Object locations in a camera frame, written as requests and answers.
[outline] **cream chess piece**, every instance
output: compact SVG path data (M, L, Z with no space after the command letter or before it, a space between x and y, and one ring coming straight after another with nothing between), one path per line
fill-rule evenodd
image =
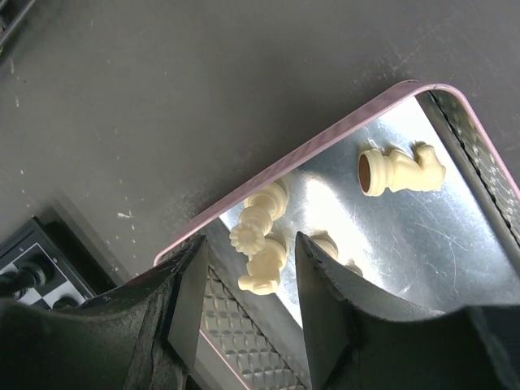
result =
M277 240L266 238L264 248L249 257L248 275L238 279L240 290L256 295L276 293L281 282L281 272L287 265L287 250Z
M431 145L416 149L418 161L400 150L383 156L377 149L359 156L358 174L363 193L378 197L388 187L393 193L402 189L412 191L440 191L446 168L440 164Z
M349 268L351 271L363 277L363 272L361 271L361 268L359 268L356 265L352 258L350 258L347 262L342 262L339 259L338 249L336 247L336 243L332 240L332 238L328 237L328 239L325 239L324 236L319 236L316 238L313 237L313 241L314 243L316 243L317 246L319 246L323 250L323 252L328 254L333 260L336 260L342 266Z
M265 235L271 231L273 222L285 214L287 204L288 195L277 183L246 198L239 223L229 233L231 245L246 256L260 252L266 243Z

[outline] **textured metal surface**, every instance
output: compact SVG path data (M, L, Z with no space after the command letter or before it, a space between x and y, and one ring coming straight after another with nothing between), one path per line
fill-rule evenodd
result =
M357 174L360 149L397 147L412 154L419 142L435 146L447 167L442 191L387 191L377 198L362 194ZM370 282L422 306L450 311L469 303L520 300L518 277L499 237L415 99L401 103L283 180L290 201L273 232L287 238L290 255L278 297L299 323L293 253L297 231L309 236L328 232L340 258L352 258ZM234 226L241 208L223 214L224 224Z
M219 219L206 226L202 232L211 247L213 256L210 264L215 274L298 379L310 388L309 364L301 325L275 294L258 299L238 288L236 281L246 272L245 264L239 253L229 251L229 231Z
M201 332L228 367L251 390L303 390L301 382L271 343L210 270Z
M475 131L473 120L452 94L436 91L433 95L514 238L520 244L520 203L504 170L496 163L490 145Z

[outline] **gray table surface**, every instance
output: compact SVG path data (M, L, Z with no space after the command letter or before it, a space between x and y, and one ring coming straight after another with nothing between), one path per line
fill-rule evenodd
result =
M410 78L461 89L520 180L519 18L517 0L38 2L0 55L0 239L57 214L127 280Z

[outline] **chessboard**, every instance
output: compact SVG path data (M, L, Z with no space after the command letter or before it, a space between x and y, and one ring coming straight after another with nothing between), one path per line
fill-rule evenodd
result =
M113 282L63 226L32 219L0 245L0 275L17 272L28 260L52 268L45 285L29 288L18 300L45 310L79 306L114 287Z

